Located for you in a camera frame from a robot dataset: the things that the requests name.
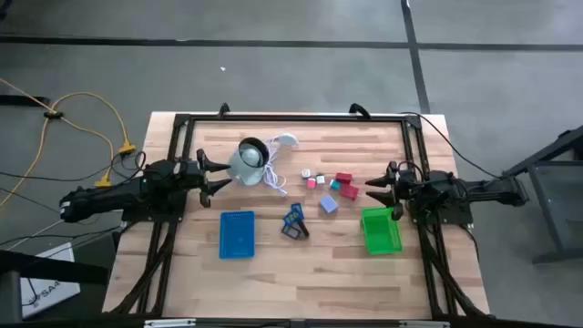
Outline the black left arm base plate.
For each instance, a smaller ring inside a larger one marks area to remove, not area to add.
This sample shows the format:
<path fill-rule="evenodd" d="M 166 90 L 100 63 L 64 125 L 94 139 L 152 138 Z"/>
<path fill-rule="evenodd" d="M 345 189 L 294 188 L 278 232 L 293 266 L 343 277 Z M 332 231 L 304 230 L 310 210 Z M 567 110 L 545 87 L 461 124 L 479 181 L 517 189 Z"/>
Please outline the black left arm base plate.
<path fill-rule="evenodd" d="M 182 220 L 185 207 L 185 200 L 138 202 L 122 208 L 121 219 L 126 222 L 175 223 Z"/>

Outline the black beam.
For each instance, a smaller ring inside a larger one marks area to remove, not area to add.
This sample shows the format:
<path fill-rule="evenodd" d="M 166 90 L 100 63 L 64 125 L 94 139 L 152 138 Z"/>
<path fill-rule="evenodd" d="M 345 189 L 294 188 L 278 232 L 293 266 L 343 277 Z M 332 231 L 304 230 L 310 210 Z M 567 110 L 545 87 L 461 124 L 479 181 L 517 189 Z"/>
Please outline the black beam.
<path fill-rule="evenodd" d="M 0 275 L 8 272 L 31 279 L 100 285 L 105 285 L 109 277 L 108 269 L 101 266 L 0 251 Z"/>

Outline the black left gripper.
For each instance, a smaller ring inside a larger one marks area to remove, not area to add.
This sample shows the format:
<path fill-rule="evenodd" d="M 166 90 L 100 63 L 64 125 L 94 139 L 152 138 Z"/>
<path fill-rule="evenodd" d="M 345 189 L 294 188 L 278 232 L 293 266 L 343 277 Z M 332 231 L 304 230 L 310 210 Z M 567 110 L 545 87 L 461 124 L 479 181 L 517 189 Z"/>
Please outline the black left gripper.
<path fill-rule="evenodd" d="M 204 182 L 203 170 L 208 172 L 223 171 L 230 168 L 228 164 L 221 164 L 210 160 L 203 149 L 197 150 L 196 160 L 182 160 L 175 164 L 174 191 L 198 190 L 199 202 L 203 208 L 210 207 L 210 197 L 232 182 L 232 179 L 221 179 Z"/>

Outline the white printed box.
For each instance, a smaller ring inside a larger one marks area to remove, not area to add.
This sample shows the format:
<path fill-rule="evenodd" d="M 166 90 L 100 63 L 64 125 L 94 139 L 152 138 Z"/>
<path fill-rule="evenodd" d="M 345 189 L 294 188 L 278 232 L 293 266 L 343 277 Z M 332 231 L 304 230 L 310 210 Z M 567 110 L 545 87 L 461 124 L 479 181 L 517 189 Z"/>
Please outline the white printed box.
<path fill-rule="evenodd" d="M 37 254 L 37 257 L 60 261 L 75 261 L 70 242 Z M 60 282 L 56 280 L 41 280 L 21 278 L 21 309 L 26 319 L 53 307 L 80 293 L 80 285 L 76 282 Z"/>

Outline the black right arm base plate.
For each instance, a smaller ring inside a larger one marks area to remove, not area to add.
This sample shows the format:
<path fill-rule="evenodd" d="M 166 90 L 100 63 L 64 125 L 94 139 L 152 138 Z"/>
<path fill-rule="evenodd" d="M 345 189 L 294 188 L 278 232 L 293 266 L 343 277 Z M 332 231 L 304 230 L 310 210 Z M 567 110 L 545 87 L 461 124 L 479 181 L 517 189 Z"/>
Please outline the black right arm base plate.
<path fill-rule="evenodd" d="M 421 224 L 471 225 L 474 222 L 467 203 L 453 200 L 413 199 L 407 202 L 413 218 Z"/>

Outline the blue digital timer black clip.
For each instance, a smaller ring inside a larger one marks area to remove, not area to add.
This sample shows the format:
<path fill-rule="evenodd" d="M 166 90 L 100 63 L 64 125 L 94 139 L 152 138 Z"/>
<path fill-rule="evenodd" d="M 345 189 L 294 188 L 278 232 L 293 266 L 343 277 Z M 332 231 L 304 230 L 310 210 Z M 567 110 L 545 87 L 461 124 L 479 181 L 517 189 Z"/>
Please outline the blue digital timer black clip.
<path fill-rule="evenodd" d="M 292 226 L 298 228 L 302 232 L 302 237 L 307 239 L 310 237 L 310 233 L 304 223 L 304 214 L 302 211 L 302 205 L 300 203 L 293 203 L 291 205 L 291 212 L 294 215 L 292 219 Z"/>

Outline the silver table bracket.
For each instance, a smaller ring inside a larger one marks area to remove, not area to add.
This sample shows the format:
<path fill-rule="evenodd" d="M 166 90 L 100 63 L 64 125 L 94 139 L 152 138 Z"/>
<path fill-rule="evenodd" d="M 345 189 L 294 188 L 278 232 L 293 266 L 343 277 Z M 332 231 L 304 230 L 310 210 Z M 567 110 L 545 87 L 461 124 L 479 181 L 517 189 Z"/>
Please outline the silver table bracket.
<path fill-rule="evenodd" d="M 192 328 L 196 326 L 195 319 L 157 319 L 147 320 L 143 328 Z"/>
<path fill-rule="evenodd" d="M 398 324 L 399 328 L 451 328 L 449 322 L 439 321 L 417 321 L 417 320 L 403 320 Z"/>

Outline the black aluminium table frame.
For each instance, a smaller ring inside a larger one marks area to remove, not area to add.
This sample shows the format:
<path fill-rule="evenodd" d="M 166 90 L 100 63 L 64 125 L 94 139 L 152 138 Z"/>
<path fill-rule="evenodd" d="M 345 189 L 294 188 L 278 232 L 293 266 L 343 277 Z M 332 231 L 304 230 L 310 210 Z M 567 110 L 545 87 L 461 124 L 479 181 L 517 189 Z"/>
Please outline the black aluminium table frame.
<path fill-rule="evenodd" d="M 223 120 L 196 117 L 192 146 L 226 162 L 246 137 L 293 134 L 299 145 L 281 151 L 275 167 L 283 192 L 265 185 L 232 183 L 209 208 L 189 195 L 170 257 L 166 289 L 152 288 L 149 303 L 166 316 L 293 319 L 427 319 L 431 315 L 418 232 L 400 220 L 403 251 L 371 255 L 364 245 L 361 212 L 372 207 L 365 182 L 381 176 L 390 161 L 412 159 L 452 171 L 444 117 L 431 115 L 420 129 L 381 114 L 371 120 L 344 114 L 244 113 Z M 301 175 L 325 176 L 310 190 Z M 330 188 L 337 172 L 353 175 L 355 201 Z M 332 196 L 338 210 L 326 214 L 320 200 Z M 300 203 L 310 237 L 281 233 L 283 217 Z M 220 258 L 220 215 L 255 213 L 255 256 Z"/>

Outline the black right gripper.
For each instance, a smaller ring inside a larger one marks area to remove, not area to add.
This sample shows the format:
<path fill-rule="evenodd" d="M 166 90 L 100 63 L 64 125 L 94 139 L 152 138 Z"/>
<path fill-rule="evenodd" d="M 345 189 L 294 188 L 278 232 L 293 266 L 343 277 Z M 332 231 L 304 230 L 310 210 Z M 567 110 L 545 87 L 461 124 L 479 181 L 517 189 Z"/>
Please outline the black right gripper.
<path fill-rule="evenodd" d="M 412 169 L 397 171 L 397 163 L 395 161 L 390 161 L 381 178 L 369 179 L 365 184 L 379 188 L 385 188 L 387 185 L 394 184 L 394 192 L 390 190 L 385 192 L 367 191 L 366 195 L 379 201 L 386 208 L 392 208 L 393 212 L 391 214 L 391 219 L 393 221 L 399 221 L 402 218 L 404 208 L 407 208 L 408 211 L 412 212 L 430 212 L 431 207 L 429 201 L 425 199 L 424 188 L 429 185 L 431 181 L 428 179 L 419 180 L 415 178 L 416 183 L 415 187 L 412 189 L 411 197 L 408 199 L 401 199 L 395 193 L 395 183 L 400 176 L 415 177 L 415 173 Z"/>

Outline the blue plastic basket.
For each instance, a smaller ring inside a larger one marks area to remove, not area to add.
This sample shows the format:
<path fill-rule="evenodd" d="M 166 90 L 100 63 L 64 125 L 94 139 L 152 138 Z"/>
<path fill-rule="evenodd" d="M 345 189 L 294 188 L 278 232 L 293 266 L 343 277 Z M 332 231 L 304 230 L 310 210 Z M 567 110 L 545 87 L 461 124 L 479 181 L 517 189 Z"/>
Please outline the blue plastic basket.
<path fill-rule="evenodd" d="M 244 260 L 255 256 L 255 213 L 228 211 L 220 215 L 220 258 Z"/>

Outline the green plastic basket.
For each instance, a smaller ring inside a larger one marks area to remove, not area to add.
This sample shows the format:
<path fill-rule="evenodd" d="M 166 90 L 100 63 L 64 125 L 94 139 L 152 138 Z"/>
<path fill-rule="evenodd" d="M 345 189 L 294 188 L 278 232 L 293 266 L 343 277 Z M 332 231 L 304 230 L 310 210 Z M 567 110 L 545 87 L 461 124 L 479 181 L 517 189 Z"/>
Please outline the green plastic basket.
<path fill-rule="evenodd" d="M 403 251 L 399 224 L 393 220 L 393 208 L 365 208 L 362 226 L 365 248 L 371 255 L 395 254 Z"/>

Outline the black side table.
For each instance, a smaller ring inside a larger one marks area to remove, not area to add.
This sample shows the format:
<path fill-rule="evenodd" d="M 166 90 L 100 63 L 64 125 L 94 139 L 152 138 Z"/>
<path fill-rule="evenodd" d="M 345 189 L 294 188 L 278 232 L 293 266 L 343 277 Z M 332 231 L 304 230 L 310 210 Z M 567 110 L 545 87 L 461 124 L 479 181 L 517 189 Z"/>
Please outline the black side table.
<path fill-rule="evenodd" d="M 534 264 L 583 259 L 583 125 L 561 133 L 551 144 L 503 172 L 526 173 L 542 210 L 553 251 Z"/>

